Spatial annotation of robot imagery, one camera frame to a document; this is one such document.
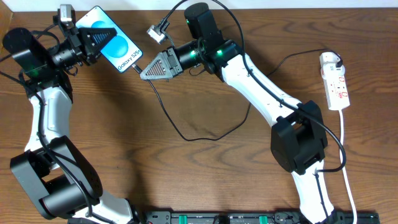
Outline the blue Galaxy smartphone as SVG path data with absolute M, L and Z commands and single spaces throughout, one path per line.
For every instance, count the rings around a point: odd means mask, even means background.
M 144 54 L 99 6 L 87 12 L 76 22 L 76 26 L 77 28 L 115 28 L 116 36 L 104 46 L 101 53 L 120 73 L 125 72 Z

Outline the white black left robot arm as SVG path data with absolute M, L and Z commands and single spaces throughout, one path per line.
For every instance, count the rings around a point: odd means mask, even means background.
M 43 31 L 15 28 L 3 47 L 20 66 L 16 82 L 24 87 L 33 107 L 32 131 L 24 152 L 10 168 L 37 211 L 48 220 L 69 223 L 138 223 L 125 198 L 105 191 L 99 175 L 71 142 L 69 118 L 73 104 L 70 76 L 80 65 L 92 65 L 102 48 L 116 36 L 113 28 L 77 28 L 60 24 L 65 36 L 51 48 L 39 37 Z

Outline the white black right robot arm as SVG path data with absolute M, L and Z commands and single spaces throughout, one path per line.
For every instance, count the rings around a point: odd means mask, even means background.
M 160 52 L 140 72 L 141 79 L 171 79 L 203 65 L 240 92 L 271 127 L 271 153 L 294 178 L 301 214 L 310 223 L 331 223 L 334 207 L 321 173 L 328 141 L 317 104 L 301 103 L 273 84 L 244 48 L 223 38 L 207 3 L 189 6 L 184 16 L 193 40 Z

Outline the white power strip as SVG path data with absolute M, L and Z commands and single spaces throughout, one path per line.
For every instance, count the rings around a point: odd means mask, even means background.
M 338 111 L 350 105 L 346 86 L 345 66 L 337 67 L 340 58 L 333 52 L 320 56 L 320 73 L 323 78 L 328 109 Z

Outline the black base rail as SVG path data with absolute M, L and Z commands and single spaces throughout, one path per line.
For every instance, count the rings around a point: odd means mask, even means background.
M 353 223 L 352 213 L 332 212 L 329 219 L 315 223 Z M 141 223 L 145 224 L 303 224 L 311 223 L 300 212 L 275 213 L 175 213 L 169 211 L 146 212 Z M 378 213 L 358 213 L 359 224 L 380 224 Z

